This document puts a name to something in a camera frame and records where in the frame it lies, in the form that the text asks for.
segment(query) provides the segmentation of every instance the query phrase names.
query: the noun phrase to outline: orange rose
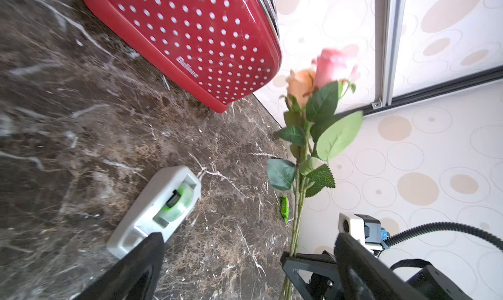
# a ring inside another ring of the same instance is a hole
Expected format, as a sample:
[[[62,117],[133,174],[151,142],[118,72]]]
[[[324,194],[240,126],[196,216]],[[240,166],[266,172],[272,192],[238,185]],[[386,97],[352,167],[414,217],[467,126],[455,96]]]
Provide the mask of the orange rose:
[[[286,77],[288,95],[293,95],[301,108],[306,106],[307,100],[314,93],[313,82],[315,76],[316,72],[312,69],[303,69],[298,72],[291,69],[290,76]]]

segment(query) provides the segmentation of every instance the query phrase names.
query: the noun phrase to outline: pink rose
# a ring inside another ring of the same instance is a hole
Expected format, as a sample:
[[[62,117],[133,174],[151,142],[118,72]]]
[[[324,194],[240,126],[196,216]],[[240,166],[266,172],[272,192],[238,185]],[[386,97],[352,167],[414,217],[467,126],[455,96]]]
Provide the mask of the pink rose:
[[[314,86],[321,88],[333,81],[356,77],[356,65],[348,71],[347,63],[351,58],[352,56],[336,49],[323,49],[320,56],[312,61],[317,66]]]

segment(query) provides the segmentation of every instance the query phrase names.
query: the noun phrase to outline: patterned wallpaper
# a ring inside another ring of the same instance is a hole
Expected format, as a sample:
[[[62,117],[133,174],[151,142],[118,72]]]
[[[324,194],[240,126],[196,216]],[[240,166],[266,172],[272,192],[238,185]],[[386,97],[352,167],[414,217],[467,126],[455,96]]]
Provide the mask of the patterned wallpaper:
[[[366,117],[329,162],[336,189],[306,199],[299,252],[332,251],[342,211],[378,218],[391,234],[456,221],[503,238],[502,111],[499,81]],[[503,254],[478,238],[427,234],[381,255],[387,265],[404,258],[430,261],[474,299],[503,299]]]
[[[358,90],[337,112],[375,100],[374,0],[275,0],[283,62],[266,87],[255,92],[284,125],[285,77],[310,66],[323,48],[358,57]],[[503,0],[406,0],[394,95],[503,64]]]

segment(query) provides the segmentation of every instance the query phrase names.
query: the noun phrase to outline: green leaf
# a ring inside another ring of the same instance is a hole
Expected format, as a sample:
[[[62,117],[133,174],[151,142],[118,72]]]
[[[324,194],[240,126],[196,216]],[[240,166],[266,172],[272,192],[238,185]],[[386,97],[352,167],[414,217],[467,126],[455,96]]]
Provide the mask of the green leaf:
[[[316,143],[319,158],[328,162],[348,147],[358,134],[362,121],[363,113],[356,111],[332,124]]]
[[[338,98],[340,99],[343,96],[343,82],[339,82],[337,85],[337,93],[338,93]]]
[[[290,106],[290,110],[293,112],[302,112],[302,109],[299,106],[299,102],[297,102],[297,98],[294,95],[288,95],[288,99],[292,102]]]
[[[273,187],[287,191],[292,187],[295,178],[295,164],[284,159],[269,159],[267,175]]]
[[[319,191],[323,190],[324,186],[323,184],[317,182],[310,188],[306,190],[306,197],[312,197],[315,196],[319,193]]]
[[[290,215],[290,205],[288,204],[288,197],[283,196],[281,200],[281,215],[285,217],[285,223],[288,222],[288,216]]]
[[[327,164],[320,165],[315,170],[311,171],[306,178],[309,178],[311,181],[315,181],[316,183],[320,183],[323,186],[327,186],[330,188],[335,188],[336,183],[333,179],[332,172]]]
[[[318,159],[311,156],[307,156],[307,159],[302,164],[300,164],[299,171],[301,174],[306,175],[309,172],[313,171],[317,164]]]
[[[307,101],[306,118],[311,122],[328,119],[336,111],[337,102],[337,82],[326,84]]]
[[[292,144],[304,146],[306,144],[306,133],[298,125],[290,125],[275,133],[275,135]]]
[[[303,126],[302,113],[300,112],[286,111],[285,113],[283,113],[283,117],[285,118],[286,126],[290,125],[298,125],[300,127]]]
[[[314,142],[318,142],[319,137],[329,128],[332,124],[341,119],[340,115],[332,115],[329,119],[315,123],[311,127],[311,137]]]
[[[300,146],[297,146],[297,145],[290,145],[290,152],[292,153],[293,157],[295,157],[296,159],[298,159],[300,157]]]

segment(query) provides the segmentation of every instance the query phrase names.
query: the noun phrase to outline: rose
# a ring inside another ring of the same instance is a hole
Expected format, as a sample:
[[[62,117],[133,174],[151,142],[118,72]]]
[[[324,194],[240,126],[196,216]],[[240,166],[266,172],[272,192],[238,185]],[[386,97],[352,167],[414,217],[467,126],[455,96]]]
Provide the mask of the rose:
[[[354,65],[352,70],[348,70],[347,63],[352,60],[352,56],[336,50],[323,49],[318,58],[312,60],[316,65],[316,77],[314,78],[314,86],[321,88],[333,81],[341,81],[358,79],[358,66]]]
[[[314,93],[313,81],[315,78],[316,72],[312,69],[303,69],[298,72],[291,69],[290,76],[286,77],[288,95],[294,96],[301,108],[306,106],[307,100]]]

